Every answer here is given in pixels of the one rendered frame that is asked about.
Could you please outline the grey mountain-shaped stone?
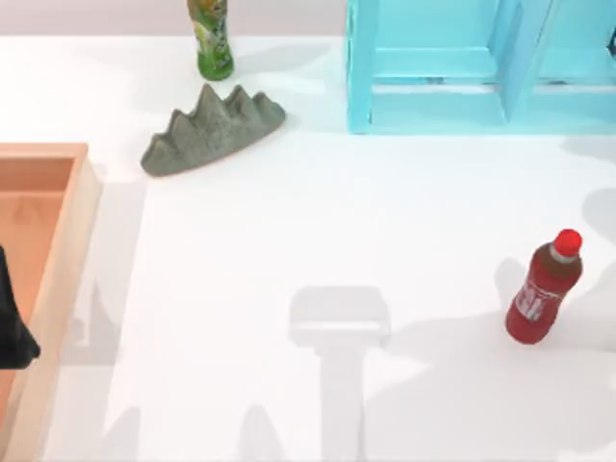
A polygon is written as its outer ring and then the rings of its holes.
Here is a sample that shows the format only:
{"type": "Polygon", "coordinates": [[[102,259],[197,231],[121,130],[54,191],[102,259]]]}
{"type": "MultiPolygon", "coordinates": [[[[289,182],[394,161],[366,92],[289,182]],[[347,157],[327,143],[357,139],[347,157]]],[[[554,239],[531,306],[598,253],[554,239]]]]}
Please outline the grey mountain-shaped stone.
{"type": "Polygon", "coordinates": [[[250,147],[287,120],[283,107],[264,92],[236,85],[224,98],[206,84],[187,113],[171,112],[164,131],[152,135],[142,170],[162,178],[205,167],[250,147]]]}

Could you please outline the light blue rack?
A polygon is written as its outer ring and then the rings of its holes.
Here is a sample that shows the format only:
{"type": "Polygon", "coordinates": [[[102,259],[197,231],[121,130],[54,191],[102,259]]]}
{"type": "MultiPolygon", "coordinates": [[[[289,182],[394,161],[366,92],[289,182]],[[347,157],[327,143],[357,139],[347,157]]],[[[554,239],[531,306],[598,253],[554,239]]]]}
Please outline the light blue rack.
{"type": "Polygon", "coordinates": [[[358,134],[616,134],[616,0],[346,0],[358,134]]]}

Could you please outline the green bottle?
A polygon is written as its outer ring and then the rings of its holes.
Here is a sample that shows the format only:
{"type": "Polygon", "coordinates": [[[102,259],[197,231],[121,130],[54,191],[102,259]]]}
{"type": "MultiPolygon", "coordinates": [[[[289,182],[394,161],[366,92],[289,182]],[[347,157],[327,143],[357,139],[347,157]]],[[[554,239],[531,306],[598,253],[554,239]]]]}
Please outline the green bottle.
{"type": "Polygon", "coordinates": [[[197,67],[208,81],[222,81],[234,71],[227,35],[227,0],[187,0],[197,41],[197,67]]]}

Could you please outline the red bottle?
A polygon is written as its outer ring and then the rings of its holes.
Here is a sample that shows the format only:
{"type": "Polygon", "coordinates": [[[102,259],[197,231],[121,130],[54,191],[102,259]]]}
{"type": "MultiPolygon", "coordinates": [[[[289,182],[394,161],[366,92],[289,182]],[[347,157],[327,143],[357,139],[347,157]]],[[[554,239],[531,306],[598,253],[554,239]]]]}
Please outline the red bottle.
{"type": "Polygon", "coordinates": [[[582,237],[566,228],[540,245],[529,261],[521,289],[505,317],[507,333],[523,345],[535,345],[550,332],[566,295],[581,278],[582,237]]]}

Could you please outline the shallow salmon-coloured box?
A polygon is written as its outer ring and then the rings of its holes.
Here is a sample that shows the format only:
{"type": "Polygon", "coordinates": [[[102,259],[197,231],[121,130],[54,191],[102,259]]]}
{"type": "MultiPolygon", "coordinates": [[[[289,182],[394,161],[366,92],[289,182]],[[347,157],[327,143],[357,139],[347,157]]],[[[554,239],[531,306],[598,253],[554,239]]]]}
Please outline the shallow salmon-coloured box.
{"type": "Polygon", "coordinates": [[[101,192],[84,143],[0,142],[0,273],[41,349],[0,370],[0,462],[39,462],[101,192]]]}

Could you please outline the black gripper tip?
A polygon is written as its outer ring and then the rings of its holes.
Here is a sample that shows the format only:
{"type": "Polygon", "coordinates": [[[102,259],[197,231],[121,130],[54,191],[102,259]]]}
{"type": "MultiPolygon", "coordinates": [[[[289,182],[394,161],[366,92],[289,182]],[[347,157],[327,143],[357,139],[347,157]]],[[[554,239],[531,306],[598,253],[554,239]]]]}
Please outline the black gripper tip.
{"type": "Polygon", "coordinates": [[[4,247],[0,245],[0,370],[25,370],[40,346],[18,311],[4,247]]]}

